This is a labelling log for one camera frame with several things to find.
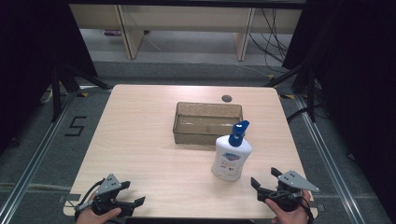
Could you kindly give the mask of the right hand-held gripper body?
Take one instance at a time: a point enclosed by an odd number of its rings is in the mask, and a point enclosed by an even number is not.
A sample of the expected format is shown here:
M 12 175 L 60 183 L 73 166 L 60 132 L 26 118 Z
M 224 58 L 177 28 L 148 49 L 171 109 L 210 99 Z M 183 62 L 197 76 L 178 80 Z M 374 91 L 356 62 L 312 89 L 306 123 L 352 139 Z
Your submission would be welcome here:
M 271 199 L 285 212 L 297 209 L 303 199 L 303 189 L 319 192 L 318 187 L 293 170 L 282 173 L 277 183 L 276 190 L 263 188 L 263 193 L 257 192 L 257 200 L 264 203 Z

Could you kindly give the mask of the long metal floor rail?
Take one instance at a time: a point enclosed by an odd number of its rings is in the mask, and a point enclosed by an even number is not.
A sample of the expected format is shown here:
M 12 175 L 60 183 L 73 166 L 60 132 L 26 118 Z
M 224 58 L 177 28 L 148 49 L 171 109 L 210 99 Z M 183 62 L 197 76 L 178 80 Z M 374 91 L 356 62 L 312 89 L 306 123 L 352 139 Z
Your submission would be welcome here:
M 346 210 L 346 214 L 352 224 L 366 224 L 366 221 L 354 199 L 345 179 L 342 177 L 330 150 L 328 149 L 317 124 L 311 119 L 307 112 L 302 114 L 305 126 L 307 127 L 310 135 L 316 145 L 318 153 L 324 162 L 324 166 L 328 172 L 334 188 L 340 198 L 342 205 Z
M 47 152 L 50 149 L 58 130 L 60 129 L 66 112 L 74 99 L 77 97 L 75 93 L 68 93 L 64 102 L 61 106 L 61 112 L 58 117 L 50 124 L 43 139 L 41 140 L 39 146 L 37 147 L 35 154 L 29 160 L 26 168 L 24 169 L 18 182 L 14 185 L 12 191 L 10 192 L 6 202 L 0 208 L 0 224 L 8 224 L 13 218 L 21 200 L 28 189 L 33 177 L 35 176 L 40 164 L 44 160 Z

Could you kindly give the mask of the person's right hand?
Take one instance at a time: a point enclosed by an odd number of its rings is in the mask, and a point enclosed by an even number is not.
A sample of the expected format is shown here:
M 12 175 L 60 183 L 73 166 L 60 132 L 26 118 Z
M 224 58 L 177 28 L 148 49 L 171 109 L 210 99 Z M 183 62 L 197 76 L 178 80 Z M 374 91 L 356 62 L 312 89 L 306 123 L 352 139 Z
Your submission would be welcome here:
M 292 212 L 285 212 L 274 201 L 266 199 L 264 202 L 276 215 L 271 219 L 271 224 L 309 224 L 309 215 L 305 208 L 309 205 L 311 195 L 305 189 L 303 190 L 303 198 L 304 206 L 299 206 Z

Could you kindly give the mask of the dark curtain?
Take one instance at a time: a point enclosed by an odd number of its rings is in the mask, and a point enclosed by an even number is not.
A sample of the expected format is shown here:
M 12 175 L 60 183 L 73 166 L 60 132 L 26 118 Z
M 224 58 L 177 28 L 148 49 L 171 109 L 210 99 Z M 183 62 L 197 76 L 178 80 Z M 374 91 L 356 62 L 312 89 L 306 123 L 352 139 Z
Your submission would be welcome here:
M 0 155 L 62 65 L 97 75 L 69 1 L 0 0 Z
M 303 2 L 283 66 L 300 64 L 336 15 L 313 70 L 332 120 L 396 224 L 396 0 Z

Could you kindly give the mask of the black metal stand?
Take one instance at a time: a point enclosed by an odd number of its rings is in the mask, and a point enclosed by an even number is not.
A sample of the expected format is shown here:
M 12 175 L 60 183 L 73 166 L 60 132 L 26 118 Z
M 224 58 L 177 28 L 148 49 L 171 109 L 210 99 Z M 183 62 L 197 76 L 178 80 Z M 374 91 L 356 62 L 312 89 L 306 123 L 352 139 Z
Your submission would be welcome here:
M 82 77 L 89 81 L 96 87 L 103 90 L 111 90 L 112 86 L 101 81 L 97 76 L 85 73 L 67 63 L 57 63 L 51 73 L 51 87 L 52 87 L 52 102 L 53 102 L 53 115 L 52 122 L 61 116 L 61 86 L 64 86 L 67 92 L 78 93 L 81 91 L 80 86 L 76 81 L 76 77 Z
M 304 59 L 299 65 L 289 70 L 289 72 L 272 79 L 269 83 L 265 84 L 265 87 L 273 88 L 293 76 L 295 76 L 295 79 L 291 90 L 294 93 L 301 93 L 303 90 L 306 90 L 307 93 L 307 106 L 301 109 L 300 113 L 306 112 L 311 121 L 315 122 L 315 74 L 309 59 Z

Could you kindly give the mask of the dark overhead frame beam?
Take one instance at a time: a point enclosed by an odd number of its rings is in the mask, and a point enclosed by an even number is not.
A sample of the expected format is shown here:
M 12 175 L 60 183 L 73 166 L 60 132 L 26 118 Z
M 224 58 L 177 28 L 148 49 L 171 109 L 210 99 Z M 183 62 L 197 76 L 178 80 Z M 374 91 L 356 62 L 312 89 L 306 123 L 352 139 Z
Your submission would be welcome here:
M 66 0 L 69 4 L 302 9 L 313 0 Z

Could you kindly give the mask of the person's left hand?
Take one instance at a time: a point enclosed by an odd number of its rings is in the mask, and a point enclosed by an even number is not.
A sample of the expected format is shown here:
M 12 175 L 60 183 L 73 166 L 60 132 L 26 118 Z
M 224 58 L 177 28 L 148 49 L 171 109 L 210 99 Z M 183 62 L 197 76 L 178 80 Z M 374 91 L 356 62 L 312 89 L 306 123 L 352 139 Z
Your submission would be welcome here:
M 105 224 L 108 220 L 117 217 L 120 208 L 114 208 L 103 215 L 96 215 L 90 207 L 85 208 L 78 216 L 76 224 Z

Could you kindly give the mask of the brown translucent plastic box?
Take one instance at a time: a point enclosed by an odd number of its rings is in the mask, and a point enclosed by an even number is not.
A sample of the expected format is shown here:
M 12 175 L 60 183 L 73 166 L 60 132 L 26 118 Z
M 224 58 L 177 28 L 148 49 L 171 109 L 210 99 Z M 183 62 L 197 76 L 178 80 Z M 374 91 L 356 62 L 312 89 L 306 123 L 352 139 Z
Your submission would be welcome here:
M 243 120 L 241 105 L 178 102 L 173 126 L 176 144 L 214 145 Z

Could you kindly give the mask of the white pump bottle blue cap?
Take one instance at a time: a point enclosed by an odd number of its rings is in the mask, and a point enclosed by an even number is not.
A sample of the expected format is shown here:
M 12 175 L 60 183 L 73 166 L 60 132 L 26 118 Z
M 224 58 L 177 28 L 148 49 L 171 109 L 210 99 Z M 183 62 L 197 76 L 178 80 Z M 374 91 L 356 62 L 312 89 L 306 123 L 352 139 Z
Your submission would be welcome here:
M 229 135 L 223 135 L 216 140 L 216 156 L 212 165 L 215 176 L 230 181 L 240 178 L 253 149 L 245 139 L 248 125 L 247 120 L 235 123 Z

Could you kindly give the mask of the light wooden desk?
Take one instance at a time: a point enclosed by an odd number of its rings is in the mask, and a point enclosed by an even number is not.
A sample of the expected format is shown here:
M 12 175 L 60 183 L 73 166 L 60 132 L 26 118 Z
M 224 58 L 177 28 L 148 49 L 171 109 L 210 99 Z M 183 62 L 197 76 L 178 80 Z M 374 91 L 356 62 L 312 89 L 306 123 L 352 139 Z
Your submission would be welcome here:
M 145 31 L 232 33 L 238 61 L 243 61 L 251 33 L 294 33 L 302 11 L 281 8 L 164 7 L 132 5 L 70 6 L 80 29 L 119 30 L 126 55 L 133 59 Z

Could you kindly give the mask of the crosswise metal floor rail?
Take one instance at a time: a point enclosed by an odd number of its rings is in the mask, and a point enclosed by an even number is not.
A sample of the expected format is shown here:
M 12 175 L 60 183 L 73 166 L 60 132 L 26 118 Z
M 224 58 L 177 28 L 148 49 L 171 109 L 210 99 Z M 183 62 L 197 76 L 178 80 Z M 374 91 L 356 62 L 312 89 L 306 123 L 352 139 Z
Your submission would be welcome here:
M 13 189 L 15 183 L 0 183 L 0 189 Z M 49 191 L 70 191 L 70 186 L 49 185 L 49 184 L 29 184 L 28 190 L 49 190 Z

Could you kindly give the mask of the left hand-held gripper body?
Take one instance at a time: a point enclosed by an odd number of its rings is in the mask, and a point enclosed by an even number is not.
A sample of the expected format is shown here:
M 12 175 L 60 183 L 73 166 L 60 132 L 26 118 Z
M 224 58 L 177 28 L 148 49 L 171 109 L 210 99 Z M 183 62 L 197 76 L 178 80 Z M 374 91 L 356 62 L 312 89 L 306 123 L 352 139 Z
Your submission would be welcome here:
M 113 174 L 95 183 L 81 202 L 75 206 L 75 217 L 78 217 L 79 213 L 87 207 L 90 207 L 96 215 L 103 215 L 114 208 L 120 208 L 117 200 L 121 192 L 120 183 Z M 119 217 L 130 217 L 134 212 L 134 209 L 120 209 Z

